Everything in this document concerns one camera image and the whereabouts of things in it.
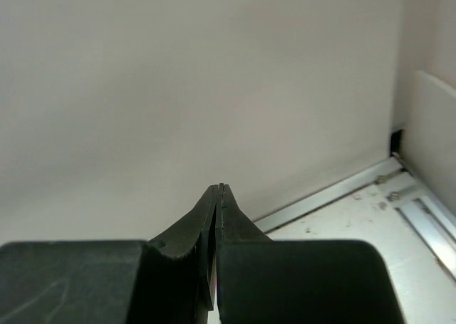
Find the white floor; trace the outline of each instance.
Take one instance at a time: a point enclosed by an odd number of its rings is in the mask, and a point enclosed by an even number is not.
[[[362,239],[382,254],[408,323],[456,323],[456,284],[375,185],[292,222],[274,240]],[[209,314],[218,323],[218,312]]]

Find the scratch on black surface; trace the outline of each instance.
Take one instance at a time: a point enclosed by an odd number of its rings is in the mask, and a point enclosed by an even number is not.
[[[61,294],[60,300],[57,304],[57,306],[45,317],[45,323],[49,324],[53,317],[57,314],[57,312],[60,310],[62,305],[66,301],[66,297],[68,295],[68,289],[70,286],[70,281],[67,278],[62,278],[57,281],[54,281],[51,283],[48,287],[46,287],[44,290],[42,290],[40,293],[38,293],[35,297],[30,299],[29,301],[26,301],[22,303],[22,305],[18,306],[17,308],[13,309],[12,311],[8,312],[7,314],[3,315],[0,317],[0,324],[5,323],[7,320],[12,319],[15,315],[18,315],[19,313],[24,312],[28,307],[39,301],[42,297],[44,297],[52,288],[55,288],[56,286],[59,286],[63,284],[63,292]]]

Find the stain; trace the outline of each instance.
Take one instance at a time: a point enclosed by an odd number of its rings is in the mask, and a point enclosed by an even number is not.
[[[386,202],[380,202],[380,203],[378,203],[378,207],[381,210],[385,210],[388,207],[388,204]]]

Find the scratch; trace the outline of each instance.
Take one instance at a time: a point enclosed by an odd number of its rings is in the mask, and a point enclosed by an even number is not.
[[[52,318],[57,314],[57,312],[60,310],[61,306],[66,301],[66,297],[68,295],[68,289],[70,286],[69,280],[67,278],[62,278],[57,281],[54,281],[48,287],[46,287],[44,290],[42,290],[40,293],[38,293],[35,297],[33,297],[31,300],[22,303],[22,305],[18,306],[17,308],[13,309],[12,311],[8,312],[6,315],[1,316],[0,324],[5,323],[7,320],[10,320],[15,315],[18,315],[22,311],[26,310],[29,306],[36,303],[40,298],[42,298],[44,295],[46,295],[52,288],[58,286],[59,284],[64,284],[64,289],[63,289],[62,295],[60,297],[60,300],[59,300],[57,306],[45,317],[45,319],[46,319],[45,323],[50,323]]]

